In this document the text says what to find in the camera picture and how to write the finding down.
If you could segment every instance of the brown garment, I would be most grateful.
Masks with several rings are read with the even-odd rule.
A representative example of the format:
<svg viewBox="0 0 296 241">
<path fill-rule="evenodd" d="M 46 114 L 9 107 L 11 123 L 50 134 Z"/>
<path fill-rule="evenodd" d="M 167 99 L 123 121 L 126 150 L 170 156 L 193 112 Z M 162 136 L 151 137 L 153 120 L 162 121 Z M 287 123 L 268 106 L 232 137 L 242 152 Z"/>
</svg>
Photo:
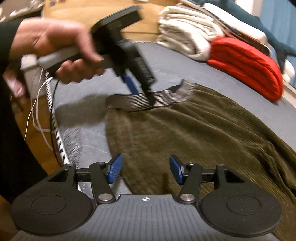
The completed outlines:
<svg viewBox="0 0 296 241">
<path fill-rule="evenodd" d="M 109 148 L 113 155 L 123 154 L 122 176 L 130 190 L 178 194 L 181 188 L 169 169 L 171 154 L 204 168 L 224 163 L 279 200 L 283 213 L 275 234 L 282 241 L 295 240 L 296 153 L 256 116 L 218 92 L 187 81 L 174 91 L 155 93 L 156 107 L 149 110 L 143 94 L 107 99 Z M 202 185 L 202 194 L 209 191 Z"/>
</svg>

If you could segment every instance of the blue curtain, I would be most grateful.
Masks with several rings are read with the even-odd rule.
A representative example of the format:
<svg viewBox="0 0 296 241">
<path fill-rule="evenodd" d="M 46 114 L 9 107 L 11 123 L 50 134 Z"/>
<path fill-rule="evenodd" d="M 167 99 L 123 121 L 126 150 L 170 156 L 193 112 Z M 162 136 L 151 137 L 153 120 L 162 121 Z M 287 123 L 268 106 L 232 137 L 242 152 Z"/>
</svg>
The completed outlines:
<svg viewBox="0 0 296 241">
<path fill-rule="evenodd" d="M 296 49 L 296 7 L 289 0 L 263 0 L 261 21 L 279 41 Z M 287 59 L 296 70 L 296 57 Z M 291 85 L 296 87 L 295 79 Z"/>
</svg>

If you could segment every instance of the metal screw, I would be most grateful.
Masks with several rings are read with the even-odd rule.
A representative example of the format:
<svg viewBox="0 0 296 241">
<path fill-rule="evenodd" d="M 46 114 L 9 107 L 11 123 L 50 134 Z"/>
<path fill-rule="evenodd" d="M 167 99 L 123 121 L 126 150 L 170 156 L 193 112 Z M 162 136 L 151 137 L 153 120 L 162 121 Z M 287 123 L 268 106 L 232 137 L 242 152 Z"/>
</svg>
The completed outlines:
<svg viewBox="0 0 296 241">
<path fill-rule="evenodd" d="M 102 201 L 110 201 L 113 198 L 113 196 L 109 193 L 102 193 L 101 195 L 99 195 L 99 199 Z"/>
<path fill-rule="evenodd" d="M 190 202 L 194 199 L 195 197 L 190 194 L 190 193 L 184 193 L 182 195 L 180 195 L 180 199 L 185 201 L 185 202 Z"/>
</svg>

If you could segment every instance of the red folded fabric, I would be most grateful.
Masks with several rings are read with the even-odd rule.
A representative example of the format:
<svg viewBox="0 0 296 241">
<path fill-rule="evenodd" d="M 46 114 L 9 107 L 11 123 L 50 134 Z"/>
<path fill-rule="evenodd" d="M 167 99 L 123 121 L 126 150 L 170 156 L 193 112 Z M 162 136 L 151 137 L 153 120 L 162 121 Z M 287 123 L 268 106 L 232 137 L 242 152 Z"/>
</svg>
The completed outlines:
<svg viewBox="0 0 296 241">
<path fill-rule="evenodd" d="M 237 78 L 272 102 L 278 101 L 283 94 L 283 81 L 277 63 L 238 39 L 212 41 L 207 63 Z"/>
</svg>

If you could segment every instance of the striped waistband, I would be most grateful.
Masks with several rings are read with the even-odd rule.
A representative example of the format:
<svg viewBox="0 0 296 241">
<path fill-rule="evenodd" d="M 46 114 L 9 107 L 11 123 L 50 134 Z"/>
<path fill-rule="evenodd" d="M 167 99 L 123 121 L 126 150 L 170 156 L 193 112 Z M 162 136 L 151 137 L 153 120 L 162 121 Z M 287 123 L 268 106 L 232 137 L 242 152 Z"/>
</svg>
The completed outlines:
<svg viewBox="0 0 296 241">
<path fill-rule="evenodd" d="M 151 106 L 144 93 L 138 95 L 115 94 L 107 97 L 107 109 L 118 109 L 127 112 L 149 110 L 153 108 L 168 107 L 173 103 L 180 103 L 188 100 L 193 93 L 195 84 L 193 82 L 182 80 L 178 86 L 173 86 L 167 90 L 153 92 L 156 99 L 155 104 Z"/>
</svg>

